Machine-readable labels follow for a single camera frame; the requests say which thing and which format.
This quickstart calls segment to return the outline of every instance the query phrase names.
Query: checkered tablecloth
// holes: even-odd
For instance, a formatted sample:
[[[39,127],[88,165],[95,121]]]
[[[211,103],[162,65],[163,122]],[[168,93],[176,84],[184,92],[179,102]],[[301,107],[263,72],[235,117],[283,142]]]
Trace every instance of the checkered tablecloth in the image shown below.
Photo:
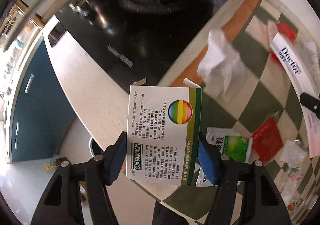
[[[266,0],[259,0],[232,45],[241,54],[246,65],[246,81],[229,103],[221,96],[213,98],[203,88],[201,132],[207,127],[233,128],[244,137],[252,133],[266,120],[267,116],[279,112],[278,128],[285,143],[301,140],[308,149],[308,138],[302,110],[294,88],[282,67],[269,57],[266,23],[268,19],[279,20],[298,32],[294,24]],[[283,181],[287,164],[279,161],[282,150],[266,168],[275,184]],[[216,187],[195,187],[200,166],[197,164],[193,183],[190,186],[154,185],[137,183],[163,205],[186,217],[190,224],[203,224],[216,193]],[[305,176],[298,184],[295,197],[305,202],[315,195],[320,187],[319,157],[303,163]],[[236,225],[242,202],[243,184],[237,190],[236,203],[231,224]]]

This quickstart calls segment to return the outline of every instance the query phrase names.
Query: crumpled tissue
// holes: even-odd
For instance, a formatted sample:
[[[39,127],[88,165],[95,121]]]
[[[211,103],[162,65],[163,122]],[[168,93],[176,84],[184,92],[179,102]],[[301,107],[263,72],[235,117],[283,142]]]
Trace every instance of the crumpled tissue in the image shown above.
[[[240,54],[227,41],[221,29],[211,29],[208,37],[208,51],[201,60],[197,74],[206,84],[206,93],[229,102],[243,86],[245,65]]]

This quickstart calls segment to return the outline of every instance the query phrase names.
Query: silver bolt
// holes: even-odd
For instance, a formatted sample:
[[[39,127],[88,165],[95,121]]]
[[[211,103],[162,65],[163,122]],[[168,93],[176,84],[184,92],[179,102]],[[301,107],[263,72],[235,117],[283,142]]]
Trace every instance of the silver bolt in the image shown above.
[[[61,163],[61,167],[67,167],[69,165],[69,162],[68,161],[63,161]]]
[[[228,160],[230,159],[230,156],[228,156],[228,155],[221,155],[221,159],[222,159],[223,161],[228,161]]]
[[[100,161],[100,160],[103,159],[103,156],[102,156],[102,155],[96,155],[96,156],[94,156],[93,159],[94,159],[95,161]]]
[[[259,160],[255,161],[254,164],[258,167],[262,166],[262,162]]]

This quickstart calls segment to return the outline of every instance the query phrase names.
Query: cabinet handle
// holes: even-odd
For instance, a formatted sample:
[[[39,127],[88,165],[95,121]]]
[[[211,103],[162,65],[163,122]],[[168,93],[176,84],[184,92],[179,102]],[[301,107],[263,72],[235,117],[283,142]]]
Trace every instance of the cabinet handle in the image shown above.
[[[28,81],[28,84],[26,86],[26,89],[24,90],[25,93],[28,93],[29,92],[29,89],[30,89],[30,86],[31,86],[31,83],[33,81],[33,78],[34,78],[34,75],[31,74],[30,78],[29,78],[29,81]]]
[[[19,123],[19,122],[17,122],[16,136],[18,136],[18,135],[19,135],[19,127],[20,127],[20,123]]]

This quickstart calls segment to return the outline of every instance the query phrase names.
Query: rainbow striped circle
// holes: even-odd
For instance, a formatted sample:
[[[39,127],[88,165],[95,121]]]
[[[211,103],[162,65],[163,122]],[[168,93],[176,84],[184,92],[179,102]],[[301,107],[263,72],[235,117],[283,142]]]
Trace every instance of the rainbow striped circle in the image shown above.
[[[169,106],[168,114],[174,123],[184,124],[192,117],[192,107],[182,99],[176,100]]]

